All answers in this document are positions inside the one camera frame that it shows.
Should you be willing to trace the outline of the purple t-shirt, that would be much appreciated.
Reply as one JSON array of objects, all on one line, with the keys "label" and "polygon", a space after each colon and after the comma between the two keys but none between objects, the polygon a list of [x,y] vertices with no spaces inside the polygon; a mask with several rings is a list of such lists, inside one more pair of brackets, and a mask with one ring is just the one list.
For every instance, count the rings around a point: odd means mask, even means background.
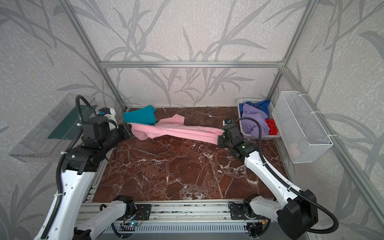
[{"label": "purple t-shirt", "polygon": [[261,126],[261,133],[262,137],[269,135],[269,127],[266,123],[266,120],[269,118],[269,116],[266,115],[263,111],[254,108],[248,104],[244,104],[243,106],[243,113],[241,118],[250,118],[252,120],[241,120],[242,123],[242,130],[245,134],[251,135],[252,137],[258,137],[259,136],[259,127],[254,122],[257,121]]}]

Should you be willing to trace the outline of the white plastic laundry basket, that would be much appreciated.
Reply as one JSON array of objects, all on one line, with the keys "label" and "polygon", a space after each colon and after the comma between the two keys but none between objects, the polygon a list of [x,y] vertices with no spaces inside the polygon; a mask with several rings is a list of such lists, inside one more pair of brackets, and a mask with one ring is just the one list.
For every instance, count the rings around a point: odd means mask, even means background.
[{"label": "white plastic laundry basket", "polygon": [[280,137],[280,131],[272,116],[274,106],[269,100],[261,99],[238,99],[239,118],[250,118],[252,120],[241,120],[240,129],[245,139],[257,139],[259,133],[262,140],[271,140]]}]

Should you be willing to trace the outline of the pink t-shirt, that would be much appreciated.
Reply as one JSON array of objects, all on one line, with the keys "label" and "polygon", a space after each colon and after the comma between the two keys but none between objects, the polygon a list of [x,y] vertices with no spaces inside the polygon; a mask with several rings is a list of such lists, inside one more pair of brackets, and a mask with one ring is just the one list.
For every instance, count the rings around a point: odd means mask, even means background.
[{"label": "pink t-shirt", "polygon": [[161,119],[153,126],[137,123],[132,123],[131,126],[133,135],[142,141],[162,136],[171,136],[217,145],[218,137],[223,134],[221,129],[186,126],[184,123],[185,117],[176,114],[171,118]]}]

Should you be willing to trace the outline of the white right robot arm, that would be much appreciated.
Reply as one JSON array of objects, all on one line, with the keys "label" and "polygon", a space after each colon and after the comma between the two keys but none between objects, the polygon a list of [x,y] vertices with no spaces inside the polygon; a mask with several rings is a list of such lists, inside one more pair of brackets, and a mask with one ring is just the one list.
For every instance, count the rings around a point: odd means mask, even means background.
[{"label": "white right robot arm", "polygon": [[237,125],[227,124],[218,137],[218,146],[242,161],[277,199],[274,202],[259,196],[249,200],[247,205],[253,214],[278,223],[292,240],[297,240],[318,222],[316,196],[310,190],[302,191],[272,166],[264,158],[262,142],[245,141]]}]

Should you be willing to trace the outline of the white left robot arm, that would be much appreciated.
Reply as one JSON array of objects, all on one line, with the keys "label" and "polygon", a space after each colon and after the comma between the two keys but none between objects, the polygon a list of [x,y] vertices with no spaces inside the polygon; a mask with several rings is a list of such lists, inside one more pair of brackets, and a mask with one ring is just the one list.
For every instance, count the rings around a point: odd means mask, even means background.
[{"label": "white left robot arm", "polygon": [[116,197],[86,223],[76,225],[82,202],[100,163],[119,143],[133,137],[132,126],[116,124],[107,117],[92,117],[79,124],[79,132],[62,157],[56,170],[57,193],[49,213],[35,237],[37,240],[94,240],[119,218],[136,214],[134,200]]}]

